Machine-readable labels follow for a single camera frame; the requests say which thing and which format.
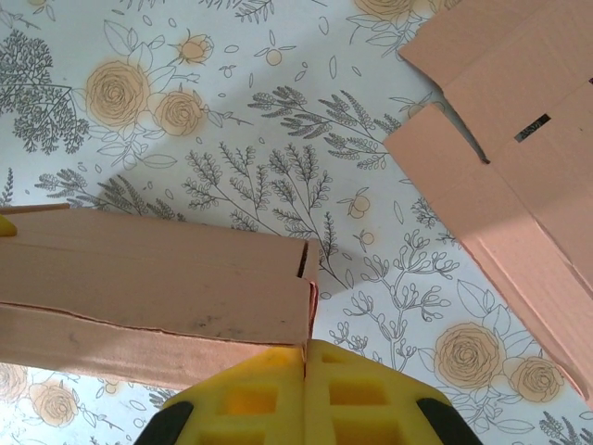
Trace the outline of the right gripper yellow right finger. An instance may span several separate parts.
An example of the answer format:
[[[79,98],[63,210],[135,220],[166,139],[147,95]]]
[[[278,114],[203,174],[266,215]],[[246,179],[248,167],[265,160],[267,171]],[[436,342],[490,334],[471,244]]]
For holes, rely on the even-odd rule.
[[[479,444],[449,399],[408,375],[323,340],[305,371],[307,444]]]

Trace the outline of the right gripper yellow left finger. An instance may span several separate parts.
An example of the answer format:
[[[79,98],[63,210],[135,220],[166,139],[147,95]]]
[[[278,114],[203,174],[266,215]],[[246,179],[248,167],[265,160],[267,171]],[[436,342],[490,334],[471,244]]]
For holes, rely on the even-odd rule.
[[[303,444],[305,364],[300,348],[270,348],[172,398],[139,444]]]

